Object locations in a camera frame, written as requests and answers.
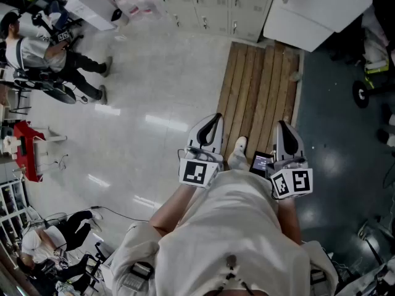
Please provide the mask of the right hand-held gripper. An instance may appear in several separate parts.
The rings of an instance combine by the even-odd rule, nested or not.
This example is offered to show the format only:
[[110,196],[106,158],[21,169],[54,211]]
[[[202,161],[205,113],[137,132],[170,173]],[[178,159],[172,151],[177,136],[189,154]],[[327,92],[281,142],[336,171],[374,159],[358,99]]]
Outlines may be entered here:
[[266,179],[272,183],[272,197],[285,200],[313,192],[313,171],[304,156],[304,144],[297,131],[283,120],[273,132],[276,162],[266,165]]

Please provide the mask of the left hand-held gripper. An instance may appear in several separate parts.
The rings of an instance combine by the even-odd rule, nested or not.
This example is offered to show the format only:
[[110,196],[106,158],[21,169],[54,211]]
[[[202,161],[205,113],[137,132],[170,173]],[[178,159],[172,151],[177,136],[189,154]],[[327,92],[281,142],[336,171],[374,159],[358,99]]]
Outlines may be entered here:
[[215,113],[191,128],[185,155],[179,159],[178,179],[181,184],[210,188],[212,181],[223,170],[223,157],[219,154],[223,127],[222,114]]

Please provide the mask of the grey metal locker cabinet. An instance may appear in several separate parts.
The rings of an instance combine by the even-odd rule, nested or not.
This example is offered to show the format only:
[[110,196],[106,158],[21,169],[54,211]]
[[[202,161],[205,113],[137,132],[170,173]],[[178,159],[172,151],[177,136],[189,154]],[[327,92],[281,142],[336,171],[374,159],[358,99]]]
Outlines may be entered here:
[[159,0],[179,30],[259,42],[273,0]]

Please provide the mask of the person's right forearm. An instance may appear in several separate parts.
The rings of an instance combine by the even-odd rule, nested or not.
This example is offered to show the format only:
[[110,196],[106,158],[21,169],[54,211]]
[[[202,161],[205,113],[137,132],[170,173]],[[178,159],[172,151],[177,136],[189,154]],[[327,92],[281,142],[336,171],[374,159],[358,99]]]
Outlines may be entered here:
[[294,199],[278,200],[278,221],[282,233],[298,245],[302,245],[302,234]]

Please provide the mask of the person's left forearm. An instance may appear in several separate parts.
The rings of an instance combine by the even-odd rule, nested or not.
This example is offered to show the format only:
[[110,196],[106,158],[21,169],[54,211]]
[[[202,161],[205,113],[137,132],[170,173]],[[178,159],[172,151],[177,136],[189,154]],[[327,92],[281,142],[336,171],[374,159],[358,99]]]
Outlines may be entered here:
[[153,214],[149,224],[162,236],[172,232],[182,219],[196,192],[195,186],[181,184],[170,198]]

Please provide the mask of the small black screen device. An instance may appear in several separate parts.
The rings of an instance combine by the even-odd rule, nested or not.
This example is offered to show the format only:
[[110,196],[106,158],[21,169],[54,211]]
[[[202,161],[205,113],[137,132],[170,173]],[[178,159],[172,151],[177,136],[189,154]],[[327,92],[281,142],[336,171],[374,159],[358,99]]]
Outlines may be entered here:
[[273,155],[255,151],[249,171],[263,178],[266,177],[267,165],[272,163]]

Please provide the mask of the person's white shoe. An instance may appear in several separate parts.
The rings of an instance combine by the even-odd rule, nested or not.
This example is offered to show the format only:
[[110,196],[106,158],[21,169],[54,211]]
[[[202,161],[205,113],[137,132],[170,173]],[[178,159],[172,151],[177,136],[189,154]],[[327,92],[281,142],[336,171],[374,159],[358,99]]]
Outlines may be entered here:
[[227,160],[227,164],[231,170],[249,171],[250,164],[248,164],[247,158],[244,154],[246,146],[247,138],[245,136],[239,137],[235,143],[233,152],[230,154]]

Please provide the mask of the wooden slat pallet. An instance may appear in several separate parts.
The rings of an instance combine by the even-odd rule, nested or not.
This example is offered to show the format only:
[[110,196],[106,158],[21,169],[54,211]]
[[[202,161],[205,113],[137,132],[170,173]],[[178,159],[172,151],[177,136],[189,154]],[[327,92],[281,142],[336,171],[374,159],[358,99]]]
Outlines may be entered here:
[[248,160],[255,152],[271,153],[277,122],[291,123],[293,117],[299,62],[299,52],[280,43],[231,44],[217,106],[224,119],[224,157],[241,136],[247,138]]

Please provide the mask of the black wheel stand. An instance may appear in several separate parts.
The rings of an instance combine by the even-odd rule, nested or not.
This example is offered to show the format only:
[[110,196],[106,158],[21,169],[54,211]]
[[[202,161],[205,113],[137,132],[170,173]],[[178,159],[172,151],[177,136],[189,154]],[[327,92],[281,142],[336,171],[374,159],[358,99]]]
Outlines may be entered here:
[[380,86],[379,88],[367,89],[362,81],[357,80],[352,85],[352,96],[354,98],[354,102],[360,109],[364,109],[368,106],[371,96],[390,92],[395,92],[395,84],[388,84],[386,86]]

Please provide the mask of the person's white shirt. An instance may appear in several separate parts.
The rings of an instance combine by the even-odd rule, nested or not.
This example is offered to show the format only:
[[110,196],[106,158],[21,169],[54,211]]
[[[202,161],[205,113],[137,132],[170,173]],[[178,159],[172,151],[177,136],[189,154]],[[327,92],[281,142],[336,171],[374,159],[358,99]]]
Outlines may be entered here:
[[266,179],[230,170],[196,190],[166,236],[133,223],[110,267],[112,295],[335,296],[327,254],[282,233],[271,190]]

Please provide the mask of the yellow black machine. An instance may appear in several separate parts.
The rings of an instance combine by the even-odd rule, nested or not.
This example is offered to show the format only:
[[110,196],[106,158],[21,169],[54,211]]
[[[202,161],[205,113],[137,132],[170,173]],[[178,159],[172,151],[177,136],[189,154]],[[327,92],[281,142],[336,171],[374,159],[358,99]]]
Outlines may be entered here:
[[381,60],[373,63],[366,63],[364,66],[364,76],[366,82],[374,89],[374,85],[369,76],[372,74],[383,73],[389,70],[389,60]]

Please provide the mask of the white metal rack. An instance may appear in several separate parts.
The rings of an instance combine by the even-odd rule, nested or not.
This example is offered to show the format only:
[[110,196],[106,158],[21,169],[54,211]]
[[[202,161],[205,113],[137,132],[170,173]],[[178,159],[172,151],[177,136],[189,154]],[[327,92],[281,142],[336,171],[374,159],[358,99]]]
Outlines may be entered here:
[[69,156],[64,154],[59,158],[50,155],[50,148],[67,140],[66,135],[53,133],[49,127],[33,127],[33,130],[41,133],[44,138],[38,135],[33,138],[33,159],[34,169],[38,181],[42,182],[45,175],[57,173],[66,169],[65,159]]

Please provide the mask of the large white box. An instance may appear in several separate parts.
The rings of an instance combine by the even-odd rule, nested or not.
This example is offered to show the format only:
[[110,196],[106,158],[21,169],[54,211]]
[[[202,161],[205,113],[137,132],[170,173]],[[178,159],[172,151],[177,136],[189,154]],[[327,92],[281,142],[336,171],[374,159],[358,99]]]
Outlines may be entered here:
[[68,0],[65,8],[100,31],[112,30],[115,6],[109,0]]

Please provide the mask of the white shelf unit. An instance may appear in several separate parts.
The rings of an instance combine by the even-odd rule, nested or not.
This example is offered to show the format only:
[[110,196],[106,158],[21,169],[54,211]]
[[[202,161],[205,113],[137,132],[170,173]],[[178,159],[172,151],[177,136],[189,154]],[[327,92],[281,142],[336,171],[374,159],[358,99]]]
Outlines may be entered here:
[[31,221],[27,208],[23,181],[0,183],[0,242],[7,253],[19,249],[23,230]]

